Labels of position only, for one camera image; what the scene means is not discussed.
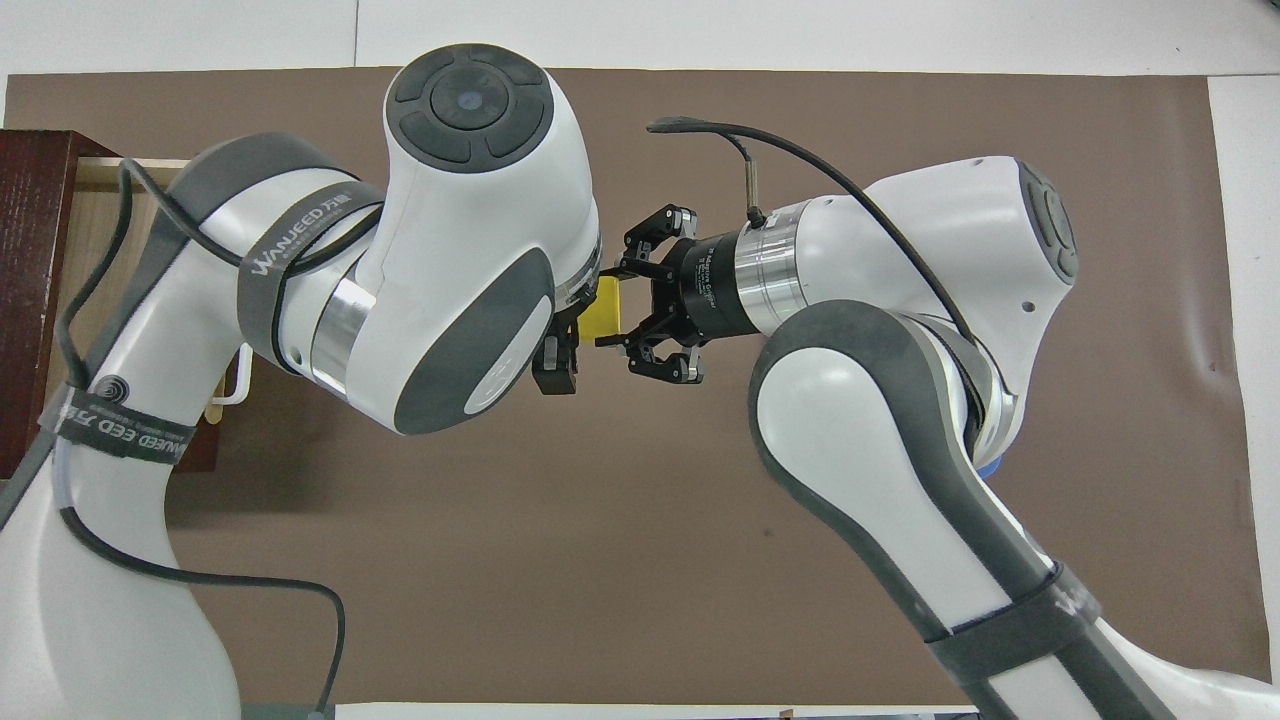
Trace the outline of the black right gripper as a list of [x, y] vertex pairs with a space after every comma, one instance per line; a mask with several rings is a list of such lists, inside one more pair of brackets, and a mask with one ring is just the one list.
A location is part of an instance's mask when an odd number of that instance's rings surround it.
[[[625, 251], [618, 263], [600, 270], [600, 277], [620, 281], [645, 277], [653, 282], [652, 305], [662, 328], [637, 325], [625, 334], [595, 338], [596, 347], [622, 348], [627, 369], [635, 375], [673, 384], [700, 384], [705, 373], [699, 348], [712, 340], [749, 333], [749, 318], [739, 296], [735, 254], [739, 233], [730, 232], [705, 240], [692, 240], [698, 214], [666, 205], [623, 234]], [[659, 263], [652, 252], [662, 242], [677, 240]], [[657, 346], [680, 342], [681, 351], [659, 357]]]

